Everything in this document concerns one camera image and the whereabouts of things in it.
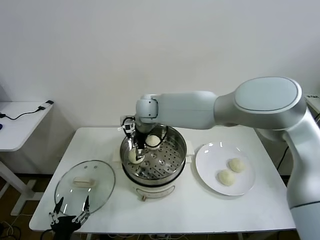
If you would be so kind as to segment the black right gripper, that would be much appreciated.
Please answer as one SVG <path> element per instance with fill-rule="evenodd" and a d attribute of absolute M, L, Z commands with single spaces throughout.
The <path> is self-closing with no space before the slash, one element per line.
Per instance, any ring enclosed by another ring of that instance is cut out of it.
<path fill-rule="evenodd" d="M 136 161 L 142 162 L 144 160 L 146 137 L 147 135 L 141 132 L 138 126 L 135 125 L 133 140 L 131 138 L 128 140 L 128 147 L 129 147 L 128 157 L 135 157 L 135 147 L 136 147 Z"/>

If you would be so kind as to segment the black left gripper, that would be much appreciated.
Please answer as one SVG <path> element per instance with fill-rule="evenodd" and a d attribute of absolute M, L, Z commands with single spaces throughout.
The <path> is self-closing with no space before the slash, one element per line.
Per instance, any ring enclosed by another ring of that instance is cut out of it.
<path fill-rule="evenodd" d="M 61 216 L 58 217 L 64 198 L 61 197 L 55 204 L 51 217 L 51 229 L 54 232 L 53 240 L 70 240 L 73 232 L 81 228 L 81 223 L 85 223 L 90 216 L 89 195 L 86 197 L 82 212 L 78 216 Z"/>

